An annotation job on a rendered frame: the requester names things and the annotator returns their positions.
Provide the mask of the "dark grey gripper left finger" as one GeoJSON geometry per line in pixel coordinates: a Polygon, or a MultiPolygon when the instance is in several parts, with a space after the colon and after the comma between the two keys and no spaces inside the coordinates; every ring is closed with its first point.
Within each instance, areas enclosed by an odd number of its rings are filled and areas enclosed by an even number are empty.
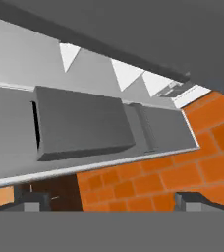
{"type": "Polygon", "coordinates": [[[13,203],[0,206],[0,211],[43,212],[50,211],[50,197],[47,193],[26,193],[13,203]]]}

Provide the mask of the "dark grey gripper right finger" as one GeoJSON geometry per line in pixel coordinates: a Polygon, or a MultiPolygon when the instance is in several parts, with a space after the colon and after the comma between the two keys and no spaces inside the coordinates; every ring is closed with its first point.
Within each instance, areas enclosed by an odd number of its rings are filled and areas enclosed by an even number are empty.
{"type": "Polygon", "coordinates": [[[177,192],[174,200],[175,211],[224,212],[224,205],[210,201],[199,192],[177,192]]]}

